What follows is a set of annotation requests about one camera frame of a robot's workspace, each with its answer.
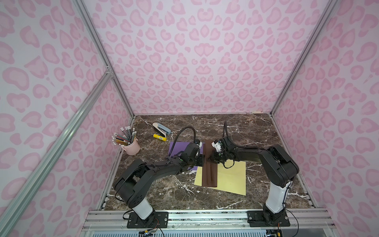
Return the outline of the brown paper sheet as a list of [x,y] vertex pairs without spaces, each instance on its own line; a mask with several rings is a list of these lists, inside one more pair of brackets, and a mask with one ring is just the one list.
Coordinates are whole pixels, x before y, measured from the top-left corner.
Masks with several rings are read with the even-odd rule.
[[209,157],[214,157],[214,148],[211,140],[204,141],[203,147],[203,167],[202,167],[202,186],[217,187],[218,165],[207,161]]

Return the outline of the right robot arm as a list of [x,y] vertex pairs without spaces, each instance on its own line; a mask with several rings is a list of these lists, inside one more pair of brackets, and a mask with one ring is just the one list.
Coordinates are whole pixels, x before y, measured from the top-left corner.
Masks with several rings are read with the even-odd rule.
[[292,182],[299,173],[299,167],[280,145],[266,148],[252,148],[235,145],[224,137],[207,141],[203,148],[204,160],[215,164],[255,161],[260,162],[270,181],[268,198],[262,210],[248,211],[250,227],[289,227],[286,214],[286,198]]

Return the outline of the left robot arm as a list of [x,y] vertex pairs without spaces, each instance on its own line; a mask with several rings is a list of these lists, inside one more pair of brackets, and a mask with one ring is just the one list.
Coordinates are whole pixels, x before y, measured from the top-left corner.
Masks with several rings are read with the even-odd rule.
[[196,140],[189,143],[184,151],[155,163],[136,159],[114,182],[116,194],[141,220],[152,218],[154,209],[146,195],[153,182],[166,176],[181,174],[196,166],[202,160],[201,145]]

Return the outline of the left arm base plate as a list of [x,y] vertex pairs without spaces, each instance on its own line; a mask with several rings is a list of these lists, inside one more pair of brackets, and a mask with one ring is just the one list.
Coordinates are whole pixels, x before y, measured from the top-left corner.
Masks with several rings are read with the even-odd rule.
[[130,212],[127,217],[128,229],[167,228],[169,213],[166,211],[153,211],[145,220],[135,212]]

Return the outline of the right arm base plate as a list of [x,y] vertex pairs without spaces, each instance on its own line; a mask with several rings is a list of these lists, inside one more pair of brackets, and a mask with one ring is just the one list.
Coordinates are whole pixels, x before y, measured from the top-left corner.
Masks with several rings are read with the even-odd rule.
[[248,211],[247,222],[250,227],[290,227],[290,221],[285,210],[272,213],[269,209]]

